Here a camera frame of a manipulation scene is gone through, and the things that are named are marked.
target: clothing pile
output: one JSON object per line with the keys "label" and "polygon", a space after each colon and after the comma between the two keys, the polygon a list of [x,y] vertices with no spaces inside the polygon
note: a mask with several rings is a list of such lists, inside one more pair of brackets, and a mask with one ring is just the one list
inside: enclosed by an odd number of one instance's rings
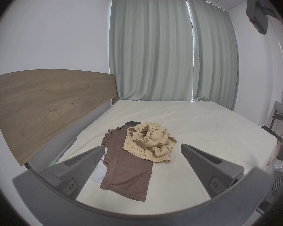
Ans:
{"label": "clothing pile", "polygon": [[145,202],[153,162],[169,163],[176,143],[157,123],[130,121],[110,129],[102,141],[108,151],[91,179],[102,189]]}

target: mattress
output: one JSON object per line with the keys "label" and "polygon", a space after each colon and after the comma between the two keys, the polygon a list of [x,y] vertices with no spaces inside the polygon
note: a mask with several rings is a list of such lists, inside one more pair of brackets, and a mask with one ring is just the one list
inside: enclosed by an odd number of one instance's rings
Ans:
{"label": "mattress", "polygon": [[101,145],[105,133],[128,121],[156,122],[178,141],[171,162],[153,164],[146,202],[134,201],[88,179],[77,201],[122,214],[152,215],[186,209],[210,199],[180,152],[192,145],[244,167],[264,169],[277,140],[259,126],[214,102],[118,101],[81,132],[58,162]]}

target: curtain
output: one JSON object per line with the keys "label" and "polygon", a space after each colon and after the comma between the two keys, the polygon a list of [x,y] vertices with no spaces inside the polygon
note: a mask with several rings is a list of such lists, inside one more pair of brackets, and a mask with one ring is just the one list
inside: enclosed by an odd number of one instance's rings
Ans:
{"label": "curtain", "polygon": [[194,29],[194,100],[234,110],[238,51],[228,12],[205,0],[188,0]]}
{"label": "curtain", "polygon": [[121,100],[191,101],[185,0],[112,0],[109,66]]}

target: headboard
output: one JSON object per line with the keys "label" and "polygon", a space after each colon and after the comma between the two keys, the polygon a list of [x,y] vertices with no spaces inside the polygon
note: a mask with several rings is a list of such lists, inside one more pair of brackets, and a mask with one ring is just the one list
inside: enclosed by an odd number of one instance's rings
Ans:
{"label": "headboard", "polygon": [[25,70],[0,75],[0,129],[24,165],[61,131],[117,96],[114,75]]}

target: brown shorts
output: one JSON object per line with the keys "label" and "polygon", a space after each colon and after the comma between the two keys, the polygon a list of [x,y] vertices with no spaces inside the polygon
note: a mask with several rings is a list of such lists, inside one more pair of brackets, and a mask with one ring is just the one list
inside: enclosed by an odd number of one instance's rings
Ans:
{"label": "brown shorts", "polygon": [[153,162],[136,157],[123,149],[127,129],[126,124],[109,130],[102,141],[108,148],[104,158],[107,173],[100,188],[116,192],[137,201],[146,201]]}

